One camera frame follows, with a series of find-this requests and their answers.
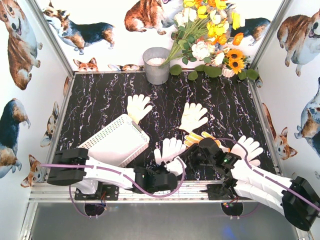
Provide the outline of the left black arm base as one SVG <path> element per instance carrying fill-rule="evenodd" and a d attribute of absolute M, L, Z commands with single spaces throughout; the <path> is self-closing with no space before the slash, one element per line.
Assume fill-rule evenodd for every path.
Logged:
<path fill-rule="evenodd" d="M 77 188 L 74 199 L 76 201 L 117 201 L 118 196 L 118 186 L 113 184 L 99 183 L 96 192 L 93 194 L 84 194 Z"/>

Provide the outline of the yellow dotted work glove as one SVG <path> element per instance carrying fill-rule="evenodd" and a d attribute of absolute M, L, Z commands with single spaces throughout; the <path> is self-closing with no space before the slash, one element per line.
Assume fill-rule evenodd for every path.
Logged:
<path fill-rule="evenodd" d="M 194 132 L 190 132 L 189 134 L 184 136 L 184 141 L 183 144 L 189 148 L 191 147 L 193 144 L 198 144 L 201 140 L 205 139 L 205 138 L 210 138 L 212 140 L 214 140 L 214 142 L 218 145 L 219 148 L 223 148 L 224 146 L 221 144 L 221 142 L 219 140 L 217 140 L 214 136 L 212 136 L 211 134 L 209 134 L 206 131 L 203 131 L 201 133 L 201 135 L 198 135 Z"/>

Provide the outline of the cream glove red cuff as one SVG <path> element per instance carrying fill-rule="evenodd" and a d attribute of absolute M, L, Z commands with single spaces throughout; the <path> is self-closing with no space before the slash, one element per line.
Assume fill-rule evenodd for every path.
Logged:
<path fill-rule="evenodd" d="M 181 117 L 181 124 L 178 128 L 191 133 L 208 122 L 208 118 L 205 116 L 207 112 L 207 108 L 203 107 L 200 103 L 186 102 Z"/>

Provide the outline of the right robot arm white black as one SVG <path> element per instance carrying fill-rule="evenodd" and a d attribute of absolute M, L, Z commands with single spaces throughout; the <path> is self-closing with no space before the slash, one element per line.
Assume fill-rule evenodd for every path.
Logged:
<path fill-rule="evenodd" d="M 225 177 L 224 191 L 255 200 L 281 213 L 293 226 L 309 231 L 320 216 L 320 197 L 303 177 L 294 179 L 273 174 L 259 167 L 263 152 L 258 141 L 242 136 L 227 151 L 218 138 L 187 135 L 184 144 L 186 164 L 212 166 Z"/>

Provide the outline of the blue dotted work glove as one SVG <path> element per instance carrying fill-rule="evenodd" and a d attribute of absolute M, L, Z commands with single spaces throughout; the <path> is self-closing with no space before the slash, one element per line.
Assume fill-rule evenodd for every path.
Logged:
<path fill-rule="evenodd" d="M 174 160 L 186 150 L 186 145 L 180 139 L 165 138 L 162 142 L 162 149 L 156 148 L 154 153 L 155 162 L 157 165 L 164 164 L 164 168 L 173 173 L 175 176 L 180 176 L 183 173 L 182 164 L 178 160 Z"/>

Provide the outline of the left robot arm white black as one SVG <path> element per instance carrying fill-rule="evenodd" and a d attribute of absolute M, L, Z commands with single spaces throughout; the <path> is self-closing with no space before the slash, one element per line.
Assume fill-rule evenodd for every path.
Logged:
<path fill-rule="evenodd" d="M 179 156 L 162 163 L 155 170 L 143 167 L 123 168 L 103 163 L 90 157 L 85 148 L 57 151 L 49 169 L 47 183 L 55 186 L 74 186 L 81 193 L 96 193 L 99 184 L 114 185 L 120 189 L 151 197 L 156 192 L 175 193 L 181 183 L 178 176 L 185 174 L 186 165 Z"/>

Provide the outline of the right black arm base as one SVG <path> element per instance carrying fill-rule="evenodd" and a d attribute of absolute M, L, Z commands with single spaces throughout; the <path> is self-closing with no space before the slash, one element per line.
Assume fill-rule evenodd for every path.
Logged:
<path fill-rule="evenodd" d="M 238 196 L 233 186 L 224 184 L 207 184 L 206 189 L 201 192 L 206 193 L 209 200 L 250 200 L 247 197 Z"/>

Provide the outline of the white perforated storage basket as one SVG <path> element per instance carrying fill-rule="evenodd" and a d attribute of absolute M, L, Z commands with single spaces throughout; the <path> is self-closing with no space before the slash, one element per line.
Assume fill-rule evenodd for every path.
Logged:
<path fill-rule="evenodd" d="M 149 146 L 150 137 L 127 114 L 98 131 L 79 148 L 105 164 L 124 168 Z"/>

